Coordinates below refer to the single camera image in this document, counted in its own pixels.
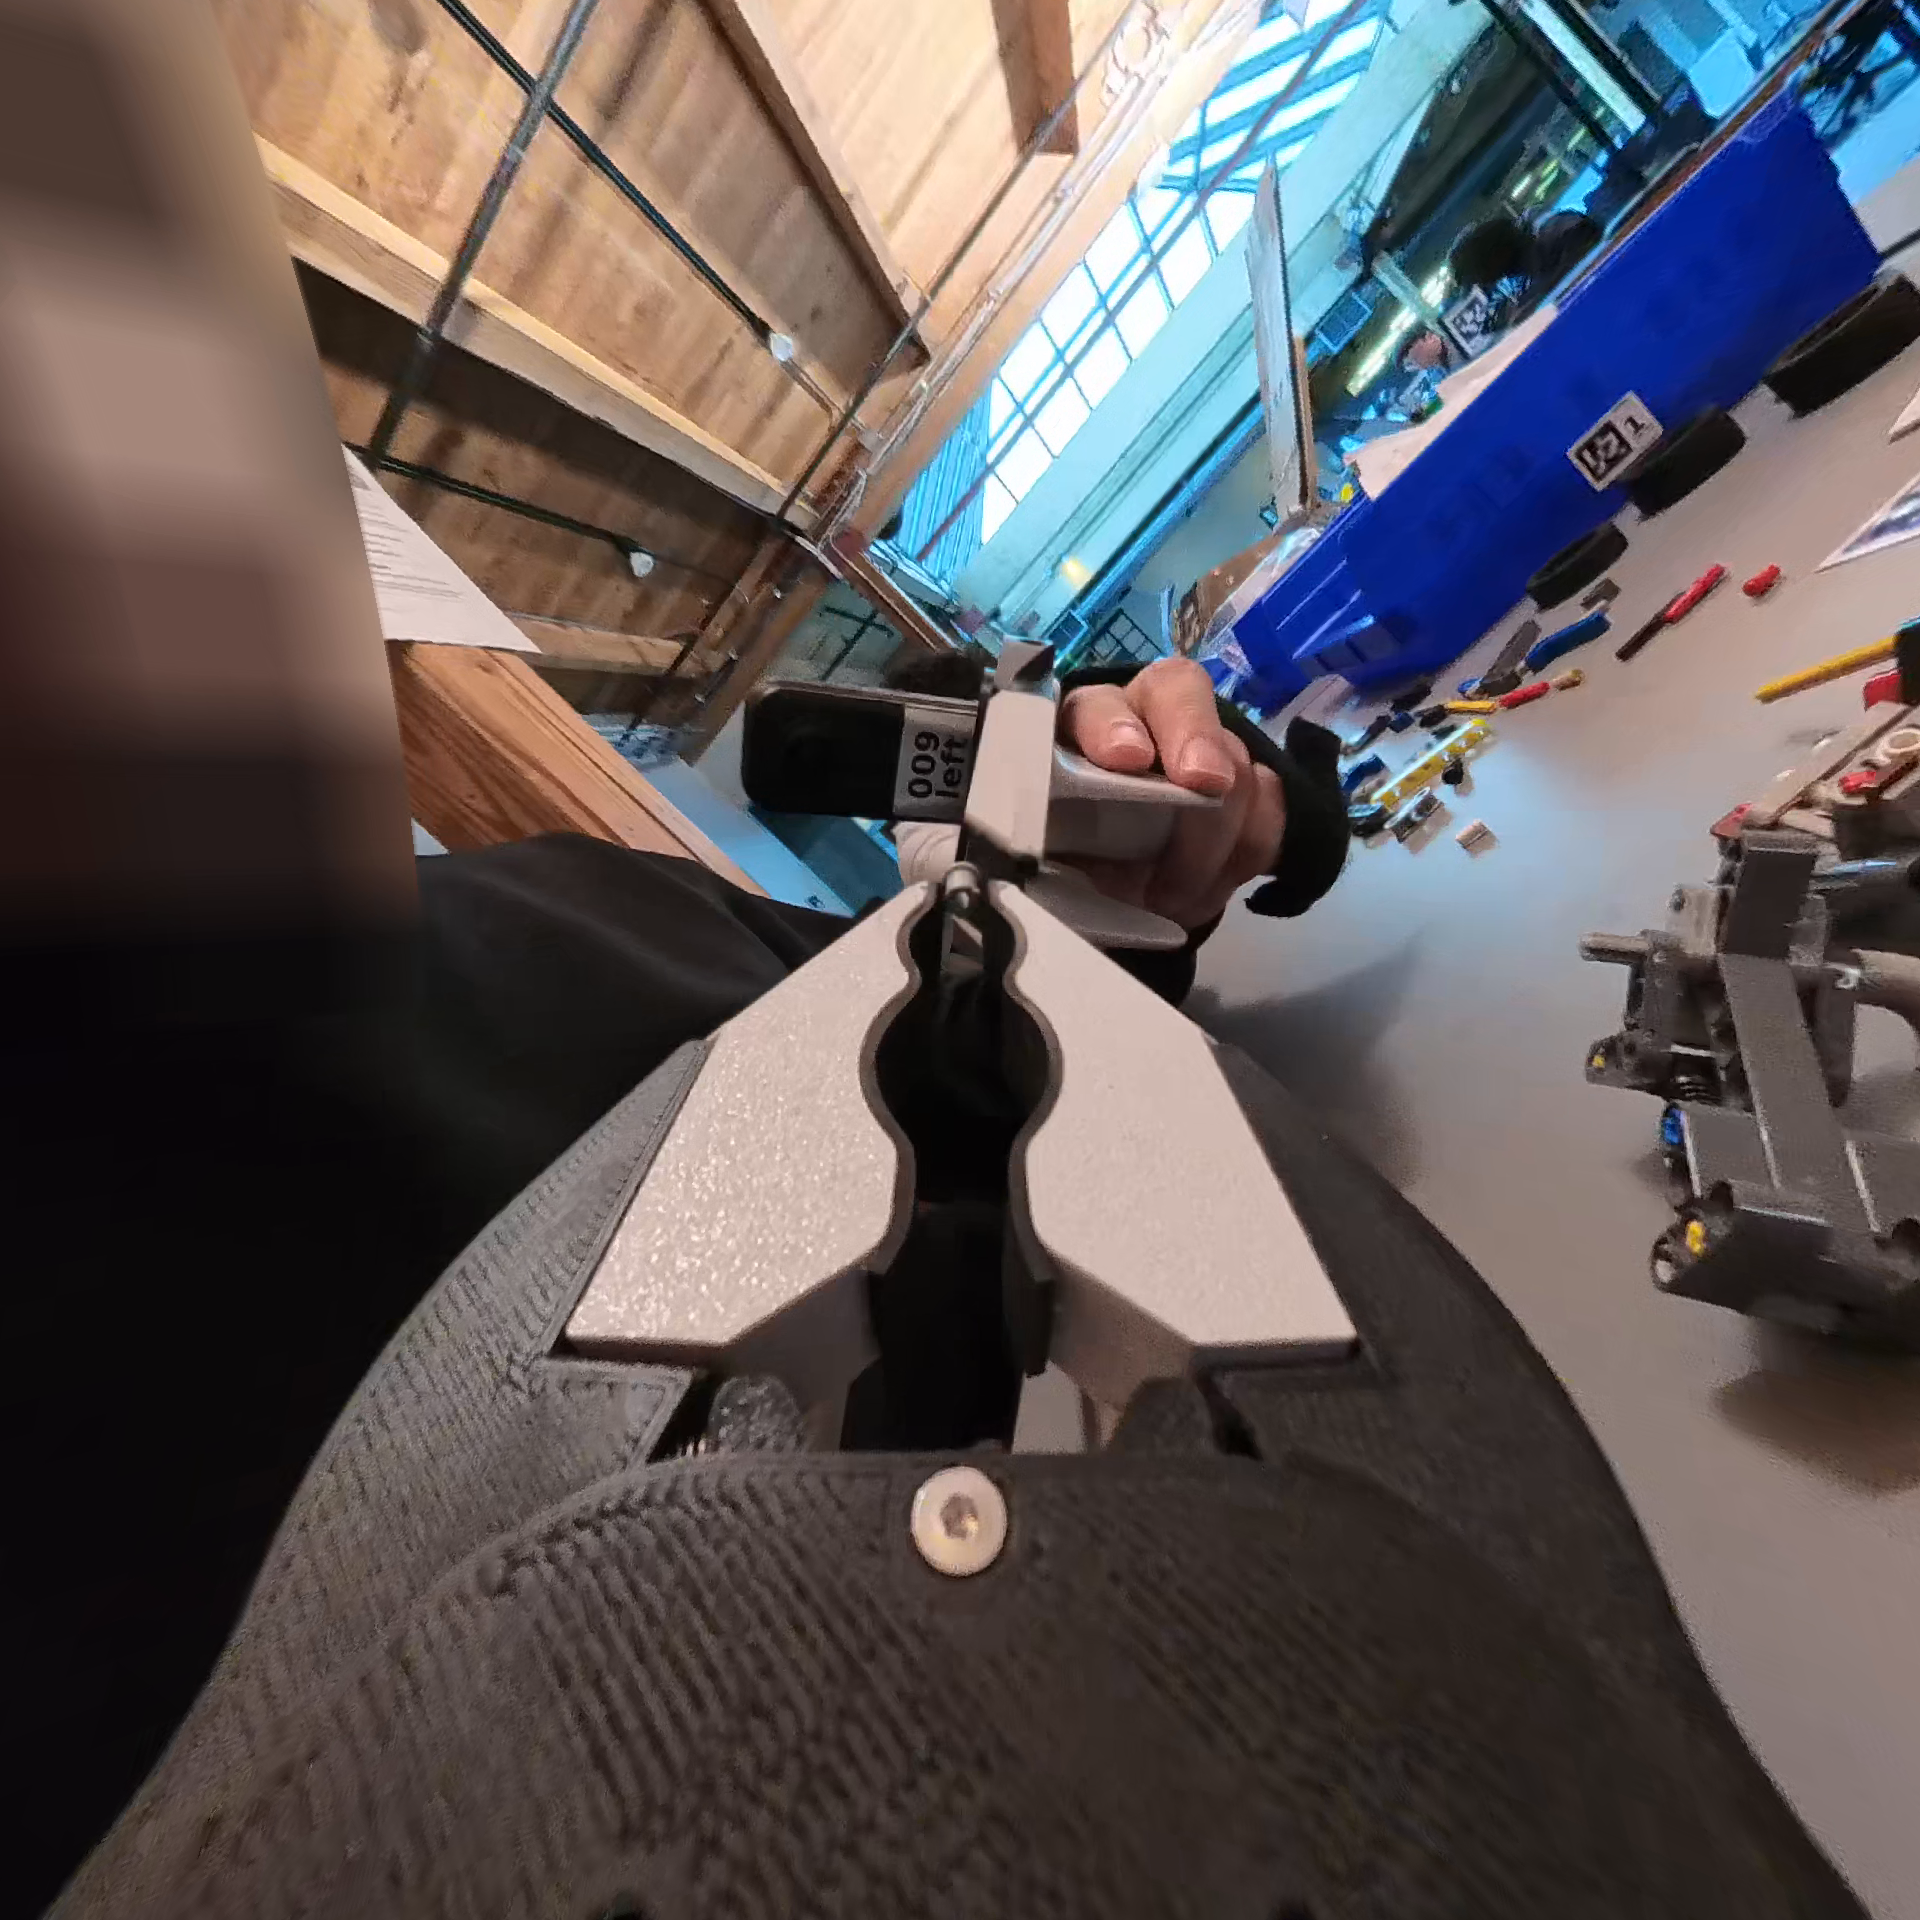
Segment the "grey lego suspension assembly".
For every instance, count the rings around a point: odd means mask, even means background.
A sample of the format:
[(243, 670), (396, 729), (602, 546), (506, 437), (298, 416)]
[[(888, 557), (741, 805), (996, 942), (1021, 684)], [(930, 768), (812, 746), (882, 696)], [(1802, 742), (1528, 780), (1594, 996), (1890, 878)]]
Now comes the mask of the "grey lego suspension assembly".
[(1915, 848), (1837, 855), (1742, 830), (1661, 926), (1594, 929), (1577, 951), (1624, 970), (1586, 1079), (1661, 1104), (1672, 1218), (1653, 1286), (1915, 1353), (1918, 1145), (1844, 1114), (1861, 1010), (1918, 1026)]

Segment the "black lego tire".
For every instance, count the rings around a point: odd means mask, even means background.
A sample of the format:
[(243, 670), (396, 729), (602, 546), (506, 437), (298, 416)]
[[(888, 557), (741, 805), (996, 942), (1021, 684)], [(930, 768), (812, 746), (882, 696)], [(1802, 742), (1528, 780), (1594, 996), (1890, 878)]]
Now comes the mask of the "black lego tire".
[(1542, 612), (1564, 606), (1596, 585), (1625, 548), (1625, 529), (1617, 520), (1605, 520), (1538, 565), (1528, 577), (1528, 598)]
[(1876, 276), (1786, 346), (1760, 383), (1792, 416), (1809, 416), (1896, 360), (1918, 340), (1918, 288), (1901, 272)]
[(1708, 406), (1665, 432), (1624, 471), (1625, 500), (1640, 516), (1656, 518), (1706, 487), (1744, 445), (1739, 420), (1721, 406)]

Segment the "large window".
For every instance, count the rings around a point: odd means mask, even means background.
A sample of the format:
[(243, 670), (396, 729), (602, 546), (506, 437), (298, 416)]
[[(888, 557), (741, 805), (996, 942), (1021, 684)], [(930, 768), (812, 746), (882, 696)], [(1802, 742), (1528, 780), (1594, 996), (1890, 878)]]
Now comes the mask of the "large window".
[(1163, 159), (1025, 327), (881, 537), (940, 586), (990, 543), (1308, 150), (1394, 32), (1388, 2), (1262, 4)]

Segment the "person's left hand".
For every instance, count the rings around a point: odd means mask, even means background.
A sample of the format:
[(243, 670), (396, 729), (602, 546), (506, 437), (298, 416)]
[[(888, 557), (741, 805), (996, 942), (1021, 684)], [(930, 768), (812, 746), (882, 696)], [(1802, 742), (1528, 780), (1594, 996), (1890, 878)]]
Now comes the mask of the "person's left hand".
[(1098, 768), (1161, 774), (1213, 801), (1179, 810), (1153, 856), (1074, 856), (1100, 894), (1195, 929), (1276, 866), (1286, 830), (1280, 776), (1221, 721), (1200, 663), (1163, 657), (1125, 686), (1082, 686), (1061, 702), (1059, 733)]

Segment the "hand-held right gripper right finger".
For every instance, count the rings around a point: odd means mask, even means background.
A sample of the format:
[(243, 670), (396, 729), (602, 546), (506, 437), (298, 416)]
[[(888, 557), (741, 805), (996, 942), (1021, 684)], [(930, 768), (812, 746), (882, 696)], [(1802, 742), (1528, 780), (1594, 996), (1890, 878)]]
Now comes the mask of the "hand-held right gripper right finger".
[(1049, 1361), (1120, 1413), (1147, 1384), (1350, 1358), (1354, 1317), (1212, 1039), (1011, 882), (990, 897), (1045, 1055), (1012, 1173)]

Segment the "yellow lego axle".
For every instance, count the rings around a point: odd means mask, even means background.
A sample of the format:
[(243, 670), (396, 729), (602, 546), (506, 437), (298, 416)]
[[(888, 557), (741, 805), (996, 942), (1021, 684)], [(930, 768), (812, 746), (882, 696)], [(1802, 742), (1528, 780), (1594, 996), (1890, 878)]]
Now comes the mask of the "yellow lego axle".
[(1772, 678), (1755, 688), (1753, 700), (1758, 703), (1778, 703), (1790, 696), (1797, 696), (1805, 689), (1821, 688), (1835, 681), (1851, 678), (1853, 673), (1864, 673), (1870, 668), (1884, 668), (1898, 663), (1901, 639), (1899, 636), (1886, 636), (1882, 639), (1872, 639), (1857, 648), (1849, 648), (1841, 655), (1832, 655), (1826, 661), (1800, 668), (1790, 673)]

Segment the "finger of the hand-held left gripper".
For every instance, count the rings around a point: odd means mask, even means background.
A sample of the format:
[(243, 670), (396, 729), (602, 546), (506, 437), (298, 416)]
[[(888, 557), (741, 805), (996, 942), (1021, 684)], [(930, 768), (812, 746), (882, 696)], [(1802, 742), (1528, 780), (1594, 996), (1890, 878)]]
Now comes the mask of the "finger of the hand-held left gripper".
[(976, 703), (957, 840), (961, 858), (985, 880), (1025, 886), (1041, 873), (1059, 735), (1056, 702), (1054, 648), (1029, 639), (1004, 642)]

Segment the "lego chassis assembly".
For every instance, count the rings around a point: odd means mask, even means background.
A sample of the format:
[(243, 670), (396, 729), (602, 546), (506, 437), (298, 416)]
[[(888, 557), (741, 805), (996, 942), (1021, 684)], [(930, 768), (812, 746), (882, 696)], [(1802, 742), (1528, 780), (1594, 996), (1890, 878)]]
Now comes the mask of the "lego chassis assembly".
[(1755, 799), (1723, 813), (1713, 840), (1728, 856), (1755, 832), (1811, 842), (1817, 868), (1915, 862), (1918, 706), (1876, 703), (1853, 726), (1824, 735)]

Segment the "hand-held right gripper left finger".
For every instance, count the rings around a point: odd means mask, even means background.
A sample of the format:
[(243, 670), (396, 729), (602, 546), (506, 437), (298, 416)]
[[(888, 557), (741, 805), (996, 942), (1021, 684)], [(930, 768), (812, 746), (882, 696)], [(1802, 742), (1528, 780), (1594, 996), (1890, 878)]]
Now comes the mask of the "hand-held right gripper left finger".
[(772, 1377), (817, 1448), (873, 1439), (851, 1400), (928, 1260), (877, 1054), (921, 990), (936, 901), (907, 886), (698, 1046), (566, 1311), (569, 1353)]

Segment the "sticker sheet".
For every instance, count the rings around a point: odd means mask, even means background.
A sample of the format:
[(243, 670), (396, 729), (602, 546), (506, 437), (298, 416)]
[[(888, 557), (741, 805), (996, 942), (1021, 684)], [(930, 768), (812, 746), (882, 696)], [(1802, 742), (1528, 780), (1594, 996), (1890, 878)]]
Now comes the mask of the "sticker sheet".
[(1892, 546), (1918, 538), (1918, 474), (1882, 502), (1851, 535), (1846, 535), (1817, 569), (1835, 569), (1866, 559)]

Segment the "pile of loose lego pieces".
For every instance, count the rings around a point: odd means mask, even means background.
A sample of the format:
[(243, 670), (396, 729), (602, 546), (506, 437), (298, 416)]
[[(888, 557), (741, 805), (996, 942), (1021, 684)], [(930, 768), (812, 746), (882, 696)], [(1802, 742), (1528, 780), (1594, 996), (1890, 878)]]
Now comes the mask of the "pile of loose lego pieces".
[(1608, 594), (1594, 596), (1577, 618), (1556, 630), (1514, 632), (1496, 664), (1464, 681), (1453, 700), (1420, 711), (1394, 708), (1388, 720), (1425, 730), (1426, 745), (1396, 769), (1354, 768), (1344, 776), (1350, 837), (1373, 840), (1386, 834), (1404, 842), (1420, 832), (1445, 794), (1465, 782), (1472, 757), (1493, 735), (1496, 718), (1585, 684), (1586, 671), (1573, 655), (1611, 632), (1611, 602)]

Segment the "blue plastic bin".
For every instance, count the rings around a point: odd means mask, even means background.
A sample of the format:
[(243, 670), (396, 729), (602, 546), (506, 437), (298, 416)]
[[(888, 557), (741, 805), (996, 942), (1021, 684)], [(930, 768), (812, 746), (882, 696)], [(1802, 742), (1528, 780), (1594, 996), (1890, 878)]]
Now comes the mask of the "blue plastic bin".
[(1242, 615), (1217, 686), (1272, 712), (1323, 673), (1381, 688), (1448, 664), (1620, 514), (1657, 433), (1734, 406), (1876, 270), (1805, 108), (1773, 98)]

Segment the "cardboard board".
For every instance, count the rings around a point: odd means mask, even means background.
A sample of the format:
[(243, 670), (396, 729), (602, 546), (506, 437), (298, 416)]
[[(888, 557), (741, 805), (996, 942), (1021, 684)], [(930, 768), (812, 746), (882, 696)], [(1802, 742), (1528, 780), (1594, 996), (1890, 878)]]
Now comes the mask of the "cardboard board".
[(1264, 164), (1256, 188), (1253, 218), (1246, 225), (1246, 272), (1272, 495), (1278, 529), (1289, 535), (1317, 520), (1321, 488), (1306, 345), (1291, 314), (1280, 174), (1273, 159)]

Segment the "white printed paper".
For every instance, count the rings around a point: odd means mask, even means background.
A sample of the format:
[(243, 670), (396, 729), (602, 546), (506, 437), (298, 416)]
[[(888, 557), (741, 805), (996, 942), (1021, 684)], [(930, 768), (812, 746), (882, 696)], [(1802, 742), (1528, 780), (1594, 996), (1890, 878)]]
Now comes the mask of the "white printed paper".
[(394, 502), (360, 454), (342, 447), (342, 458), (382, 638), (533, 655), (538, 644)]

